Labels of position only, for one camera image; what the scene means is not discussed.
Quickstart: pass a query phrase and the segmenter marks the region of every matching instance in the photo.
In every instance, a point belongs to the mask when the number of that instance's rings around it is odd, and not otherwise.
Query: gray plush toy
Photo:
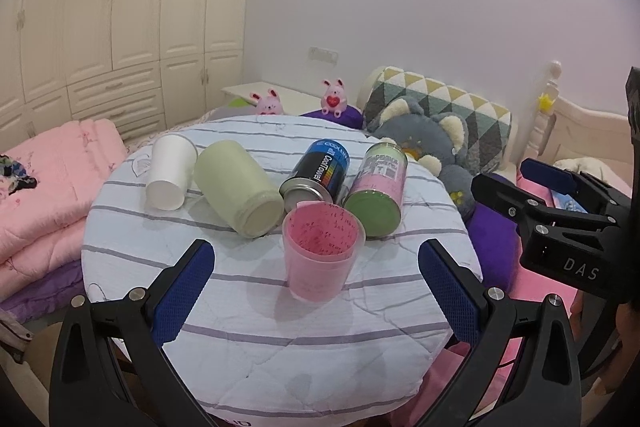
[[[471,194],[473,176],[462,167],[468,128],[458,115],[447,112],[429,118],[410,96],[391,102],[367,127],[375,137],[396,143],[444,184],[463,219],[476,207]]]

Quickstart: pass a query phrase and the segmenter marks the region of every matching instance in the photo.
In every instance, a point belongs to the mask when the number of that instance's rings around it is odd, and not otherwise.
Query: metal can bottom
[[[309,178],[290,178],[280,186],[280,194],[284,199],[284,209],[287,214],[301,201],[334,203],[334,198],[329,191]]]
[[[359,190],[349,195],[344,208],[362,223],[367,237],[385,237],[396,231],[402,221],[398,204],[379,190]]]

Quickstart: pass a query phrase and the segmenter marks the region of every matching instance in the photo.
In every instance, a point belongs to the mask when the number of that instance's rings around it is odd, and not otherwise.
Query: green can bottom
[[[343,206],[360,220],[367,237],[389,235],[395,232],[402,221],[402,212],[398,204],[378,190],[354,192]]]

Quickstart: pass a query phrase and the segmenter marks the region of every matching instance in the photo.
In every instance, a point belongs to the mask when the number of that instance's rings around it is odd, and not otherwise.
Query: triangle patterned cushion
[[[459,87],[390,66],[373,83],[364,108],[365,128],[400,96],[413,97],[427,116],[453,112],[465,119],[469,128],[465,168],[471,174],[498,168],[511,132],[511,112],[507,108]]]

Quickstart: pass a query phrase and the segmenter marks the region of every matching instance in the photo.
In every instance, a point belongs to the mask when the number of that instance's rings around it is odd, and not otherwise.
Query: white tablecloth
[[[372,143],[336,124],[293,116],[246,116],[180,131],[202,150],[238,141],[280,185],[316,139],[351,155],[347,183]],[[444,186],[411,162],[396,233],[367,241],[345,289],[324,305],[303,303],[285,286],[279,229],[239,237],[193,185],[175,212],[145,204],[151,146],[105,183],[87,220],[82,271],[92,301],[148,286],[194,239],[216,252],[214,273],[175,342],[164,350],[207,412],[236,425],[341,426],[396,409],[450,337],[420,276],[417,251],[435,237],[480,275],[478,258]]]

